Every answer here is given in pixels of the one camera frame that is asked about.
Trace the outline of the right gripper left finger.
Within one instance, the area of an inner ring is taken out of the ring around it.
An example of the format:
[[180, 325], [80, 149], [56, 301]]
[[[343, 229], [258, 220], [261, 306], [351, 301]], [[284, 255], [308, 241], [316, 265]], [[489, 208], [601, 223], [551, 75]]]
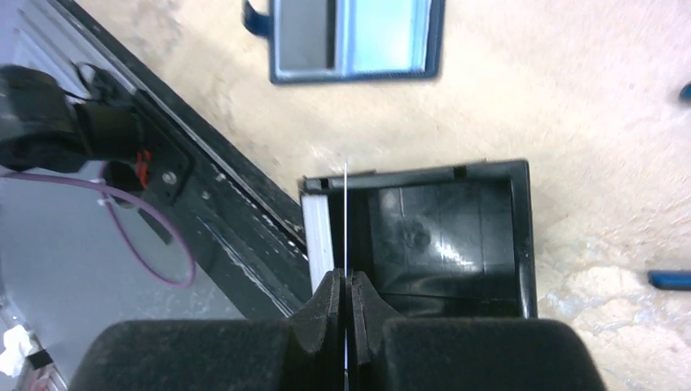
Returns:
[[71, 390], [342, 390], [345, 277], [289, 318], [132, 320], [101, 332]]

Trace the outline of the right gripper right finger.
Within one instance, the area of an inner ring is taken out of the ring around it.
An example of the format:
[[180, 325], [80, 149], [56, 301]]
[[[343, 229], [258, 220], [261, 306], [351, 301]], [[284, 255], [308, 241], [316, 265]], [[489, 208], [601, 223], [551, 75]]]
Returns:
[[604, 390], [577, 333], [549, 319], [402, 316], [348, 278], [352, 390]]

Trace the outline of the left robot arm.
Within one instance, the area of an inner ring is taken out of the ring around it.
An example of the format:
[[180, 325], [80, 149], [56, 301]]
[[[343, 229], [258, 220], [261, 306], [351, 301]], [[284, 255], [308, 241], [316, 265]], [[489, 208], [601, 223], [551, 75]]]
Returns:
[[71, 93], [37, 69], [1, 67], [1, 165], [70, 174], [92, 160], [132, 163], [144, 151], [145, 134], [132, 94], [108, 71], [91, 78], [73, 65], [86, 97]]

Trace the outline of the black plastic tray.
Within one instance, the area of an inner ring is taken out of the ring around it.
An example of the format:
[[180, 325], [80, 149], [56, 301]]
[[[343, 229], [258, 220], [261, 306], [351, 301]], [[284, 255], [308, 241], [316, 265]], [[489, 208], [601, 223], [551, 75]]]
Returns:
[[[334, 269], [343, 266], [343, 176], [304, 178], [328, 197]], [[350, 273], [409, 317], [538, 314], [526, 160], [348, 174]]]

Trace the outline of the black VIP credit card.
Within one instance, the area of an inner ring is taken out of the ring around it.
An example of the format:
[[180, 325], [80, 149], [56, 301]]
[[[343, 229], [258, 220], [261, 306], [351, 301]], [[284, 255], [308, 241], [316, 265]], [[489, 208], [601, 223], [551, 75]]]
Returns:
[[[343, 266], [344, 266], [344, 276], [345, 276], [345, 287], [346, 287], [346, 299], [348, 298], [348, 278], [350, 273], [349, 268], [349, 245], [348, 245], [348, 159], [345, 158], [343, 163]], [[346, 327], [345, 327], [345, 339], [344, 339], [344, 371], [348, 374], [349, 370], [349, 345], [348, 345], [348, 304], [346, 302]]]

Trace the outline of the blue card holder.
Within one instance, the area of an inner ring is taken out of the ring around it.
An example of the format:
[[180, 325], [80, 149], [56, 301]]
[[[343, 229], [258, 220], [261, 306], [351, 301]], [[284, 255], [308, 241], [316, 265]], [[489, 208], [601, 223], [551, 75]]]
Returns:
[[243, 26], [266, 39], [276, 85], [435, 78], [444, 1], [243, 3]]

